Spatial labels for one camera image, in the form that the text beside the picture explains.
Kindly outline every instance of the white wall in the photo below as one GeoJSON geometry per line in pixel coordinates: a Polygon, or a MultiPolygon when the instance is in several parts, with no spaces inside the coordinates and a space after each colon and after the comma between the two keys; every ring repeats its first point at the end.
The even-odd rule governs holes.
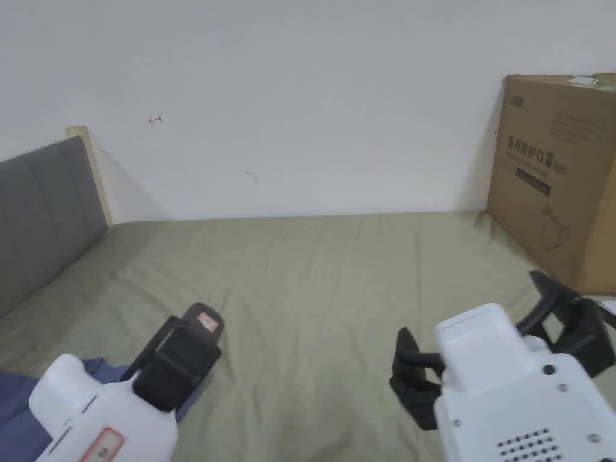
{"type": "Polygon", "coordinates": [[[479,209],[501,78],[616,70],[615,9],[3,0],[0,156],[88,125],[117,221],[479,209]]]}

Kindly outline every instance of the cardboard box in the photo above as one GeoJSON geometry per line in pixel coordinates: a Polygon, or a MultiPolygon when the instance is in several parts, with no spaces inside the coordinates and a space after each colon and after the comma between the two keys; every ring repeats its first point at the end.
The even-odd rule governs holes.
{"type": "Polygon", "coordinates": [[[616,74],[506,78],[488,212],[552,276],[616,294],[616,74]]]}

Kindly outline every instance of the bed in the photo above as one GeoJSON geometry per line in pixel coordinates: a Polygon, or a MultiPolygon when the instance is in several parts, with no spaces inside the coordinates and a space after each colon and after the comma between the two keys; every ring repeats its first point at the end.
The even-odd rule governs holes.
{"type": "MultiPolygon", "coordinates": [[[[447,317],[497,302],[517,320],[538,299],[535,265],[486,213],[111,225],[99,200],[101,236],[6,309],[0,369],[39,376],[64,352],[130,363],[168,316],[214,307],[223,356],[174,461],[443,461],[387,383],[397,330],[430,351],[447,317]]],[[[612,405],[615,381],[598,379],[612,405]]]]}

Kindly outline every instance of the blue cloth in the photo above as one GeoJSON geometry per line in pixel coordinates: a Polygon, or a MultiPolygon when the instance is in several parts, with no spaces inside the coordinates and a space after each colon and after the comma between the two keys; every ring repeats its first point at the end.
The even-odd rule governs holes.
{"type": "MultiPolygon", "coordinates": [[[[86,372],[102,384],[120,381],[128,366],[113,367],[103,358],[86,359],[86,372]]],[[[0,452],[12,462],[34,462],[51,443],[51,437],[30,412],[28,399],[37,378],[0,371],[0,452]]],[[[203,392],[198,387],[176,411],[180,422],[203,392]]]]}

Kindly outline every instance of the gray upholstered headboard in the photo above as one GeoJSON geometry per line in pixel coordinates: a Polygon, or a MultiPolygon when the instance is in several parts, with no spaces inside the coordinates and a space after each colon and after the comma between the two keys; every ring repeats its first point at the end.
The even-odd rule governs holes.
{"type": "Polygon", "coordinates": [[[76,136],[0,162],[0,317],[107,231],[86,143],[76,136]]]}

